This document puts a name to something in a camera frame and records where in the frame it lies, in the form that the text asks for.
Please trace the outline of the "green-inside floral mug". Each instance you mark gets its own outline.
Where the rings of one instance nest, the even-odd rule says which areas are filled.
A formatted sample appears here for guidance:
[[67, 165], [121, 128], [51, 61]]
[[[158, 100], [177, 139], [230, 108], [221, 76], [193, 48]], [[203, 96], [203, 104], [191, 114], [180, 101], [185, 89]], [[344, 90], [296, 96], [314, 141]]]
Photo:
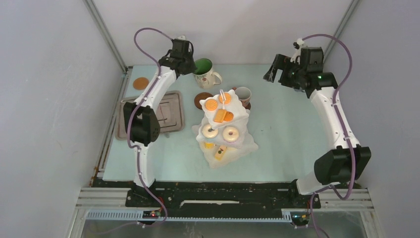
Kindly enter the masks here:
[[221, 75], [214, 70], [210, 59], [198, 59], [195, 61], [195, 65], [196, 70], [193, 72], [193, 76], [200, 88], [210, 89], [223, 82]]

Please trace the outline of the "dark brown round coaster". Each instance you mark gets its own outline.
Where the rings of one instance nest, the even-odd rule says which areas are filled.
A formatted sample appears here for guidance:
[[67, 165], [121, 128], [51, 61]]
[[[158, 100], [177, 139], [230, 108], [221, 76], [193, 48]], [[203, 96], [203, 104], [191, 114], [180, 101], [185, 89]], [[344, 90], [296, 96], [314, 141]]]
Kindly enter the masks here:
[[200, 103], [200, 100], [206, 100], [207, 98], [212, 97], [213, 95], [211, 93], [208, 92], [202, 92], [199, 93], [195, 96], [194, 98], [194, 104], [196, 106], [197, 109], [202, 110], [202, 105]]

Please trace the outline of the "light brown round coaster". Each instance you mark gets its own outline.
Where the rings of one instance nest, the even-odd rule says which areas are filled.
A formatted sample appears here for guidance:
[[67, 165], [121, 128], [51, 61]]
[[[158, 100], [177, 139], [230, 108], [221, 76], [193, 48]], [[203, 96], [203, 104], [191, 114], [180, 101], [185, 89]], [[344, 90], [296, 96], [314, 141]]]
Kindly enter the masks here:
[[144, 90], [149, 84], [149, 80], [146, 77], [139, 77], [134, 80], [133, 88], [136, 90]]

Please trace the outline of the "small orange round cookie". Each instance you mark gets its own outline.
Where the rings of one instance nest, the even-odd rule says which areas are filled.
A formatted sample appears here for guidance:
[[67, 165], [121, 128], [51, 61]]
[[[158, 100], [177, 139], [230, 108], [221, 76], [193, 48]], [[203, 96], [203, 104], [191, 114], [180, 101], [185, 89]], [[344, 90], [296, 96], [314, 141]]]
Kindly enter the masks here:
[[231, 102], [231, 95], [228, 92], [223, 92], [218, 99], [221, 104], [228, 105]]

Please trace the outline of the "yellow square cake piece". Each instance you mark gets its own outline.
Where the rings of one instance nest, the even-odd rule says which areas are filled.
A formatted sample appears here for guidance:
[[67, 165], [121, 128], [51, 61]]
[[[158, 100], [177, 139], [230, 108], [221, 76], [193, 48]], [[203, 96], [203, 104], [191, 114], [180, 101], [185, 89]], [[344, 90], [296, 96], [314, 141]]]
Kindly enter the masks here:
[[222, 123], [224, 121], [226, 114], [227, 114], [226, 109], [218, 109], [213, 117], [213, 121], [217, 123]]

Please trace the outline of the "white chocolate-hole donut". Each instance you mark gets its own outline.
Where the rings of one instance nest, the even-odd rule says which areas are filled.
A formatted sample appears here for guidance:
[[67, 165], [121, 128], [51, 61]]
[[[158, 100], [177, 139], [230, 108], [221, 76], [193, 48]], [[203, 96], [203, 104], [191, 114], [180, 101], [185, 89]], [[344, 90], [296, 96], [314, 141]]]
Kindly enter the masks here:
[[212, 139], [218, 135], [218, 129], [213, 129], [211, 125], [207, 123], [203, 126], [201, 133], [204, 138]]

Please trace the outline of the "white three-tier cake stand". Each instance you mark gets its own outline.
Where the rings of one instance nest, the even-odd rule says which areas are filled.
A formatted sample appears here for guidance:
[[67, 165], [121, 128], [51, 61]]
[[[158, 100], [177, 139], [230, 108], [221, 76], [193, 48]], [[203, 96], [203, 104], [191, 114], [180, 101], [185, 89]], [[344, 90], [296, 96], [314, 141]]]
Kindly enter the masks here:
[[217, 169], [252, 152], [259, 146], [248, 131], [250, 110], [234, 89], [198, 100], [204, 112], [199, 125], [192, 126], [209, 167]]

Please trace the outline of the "white frosted donut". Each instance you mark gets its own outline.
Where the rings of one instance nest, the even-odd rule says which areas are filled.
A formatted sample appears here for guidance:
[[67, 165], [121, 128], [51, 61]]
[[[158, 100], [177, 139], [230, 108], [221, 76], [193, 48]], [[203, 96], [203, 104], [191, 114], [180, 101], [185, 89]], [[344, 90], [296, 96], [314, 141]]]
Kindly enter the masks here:
[[226, 142], [236, 142], [239, 138], [239, 130], [234, 126], [226, 126], [222, 132], [222, 137]]

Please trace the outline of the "yellow swirl roll cake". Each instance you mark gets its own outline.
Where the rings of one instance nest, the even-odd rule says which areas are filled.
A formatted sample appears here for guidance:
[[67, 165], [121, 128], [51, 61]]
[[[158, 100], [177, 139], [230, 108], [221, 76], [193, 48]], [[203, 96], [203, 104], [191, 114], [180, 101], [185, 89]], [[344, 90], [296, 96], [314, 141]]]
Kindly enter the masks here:
[[215, 144], [214, 143], [205, 142], [204, 143], [204, 146], [205, 146], [206, 149], [212, 149], [215, 146]]

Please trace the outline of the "yellow cake with berries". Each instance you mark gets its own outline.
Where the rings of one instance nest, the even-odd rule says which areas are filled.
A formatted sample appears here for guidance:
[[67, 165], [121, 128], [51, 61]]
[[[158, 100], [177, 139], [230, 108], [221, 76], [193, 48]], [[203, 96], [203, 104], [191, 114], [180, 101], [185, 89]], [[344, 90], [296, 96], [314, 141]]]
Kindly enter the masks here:
[[224, 146], [224, 145], [219, 146], [218, 149], [216, 150], [216, 153], [214, 155], [214, 158], [216, 160], [220, 161], [224, 157], [224, 155], [225, 155], [225, 153], [227, 151], [227, 148], [228, 147], [227, 146]]

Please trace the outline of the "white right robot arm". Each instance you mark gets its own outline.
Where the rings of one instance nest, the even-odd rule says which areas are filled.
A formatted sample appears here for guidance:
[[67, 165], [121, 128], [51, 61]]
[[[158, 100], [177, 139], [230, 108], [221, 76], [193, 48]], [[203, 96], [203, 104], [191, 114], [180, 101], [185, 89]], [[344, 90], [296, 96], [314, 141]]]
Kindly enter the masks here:
[[318, 158], [308, 175], [296, 180], [296, 189], [288, 193], [294, 207], [303, 206], [308, 195], [340, 183], [354, 184], [371, 158], [369, 147], [363, 147], [354, 136], [339, 98], [338, 84], [331, 72], [323, 70], [321, 47], [301, 47], [295, 58], [277, 54], [263, 79], [305, 92], [320, 116], [328, 139], [329, 151]]

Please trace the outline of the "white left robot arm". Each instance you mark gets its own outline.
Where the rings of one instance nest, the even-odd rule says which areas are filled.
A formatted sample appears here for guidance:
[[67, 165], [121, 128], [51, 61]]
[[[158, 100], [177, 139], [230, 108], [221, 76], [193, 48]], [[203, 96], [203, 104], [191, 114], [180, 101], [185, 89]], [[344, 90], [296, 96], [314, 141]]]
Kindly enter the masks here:
[[123, 107], [127, 143], [135, 152], [134, 183], [142, 187], [137, 199], [144, 206], [152, 206], [157, 194], [149, 187], [155, 182], [150, 149], [160, 134], [156, 110], [170, 86], [181, 75], [196, 70], [194, 46], [184, 35], [172, 39], [172, 48], [158, 61], [153, 80], [133, 103]]

